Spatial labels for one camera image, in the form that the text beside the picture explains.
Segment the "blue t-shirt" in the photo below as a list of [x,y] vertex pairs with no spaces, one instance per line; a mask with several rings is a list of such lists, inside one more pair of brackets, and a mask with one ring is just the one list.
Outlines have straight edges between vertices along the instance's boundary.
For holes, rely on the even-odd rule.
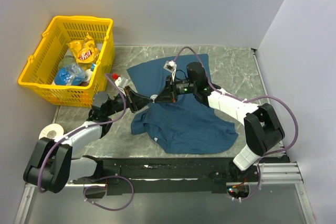
[[[159,94],[169,72],[163,67],[173,57],[138,64],[127,69],[139,94]],[[131,122],[131,133],[147,133],[166,153],[215,154],[230,149],[238,138],[235,125],[215,115],[214,109],[181,95],[175,104],[151,103]]]

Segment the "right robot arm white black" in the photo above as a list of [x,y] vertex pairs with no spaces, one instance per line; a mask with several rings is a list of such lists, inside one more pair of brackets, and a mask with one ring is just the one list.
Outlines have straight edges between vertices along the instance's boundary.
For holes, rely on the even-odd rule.
[[192,94],[197,102],[229,115],[244,126],[246,145],[230,162],[229,174],[233,180],[243,180],[251,165],[285,137],[276,112],[269,103],[257,105],[234,98],[209,81],[201,63],[187,65],[185,80],[175,79],[177,64],[174,61],[167,61],[164,69],[171,75],[166,77],[163,90],[154,98],[155,103],[175,103],[179,95]]

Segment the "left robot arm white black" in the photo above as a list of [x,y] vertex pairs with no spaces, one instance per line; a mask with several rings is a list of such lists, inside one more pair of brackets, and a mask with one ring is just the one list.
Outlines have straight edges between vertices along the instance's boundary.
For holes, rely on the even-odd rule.
[[71,168],[81,161],[85,167],[86,178],[92,183],[100,182],[104,170],[97,165],[97,161],[87,157],[73,159],[73,153],[104,137],[114,123],[110,119],[111,115],[125,113],[126,109],[136,112],[151,102],[153,99],[136,93],[130,87],[125,87],[114,99],[105,91],[96,93],[89,117],[80,127],[58,140],[43,137],[37,141],[23,173],[23,180],[37,186],[41,192],[58,193],[71,180]]

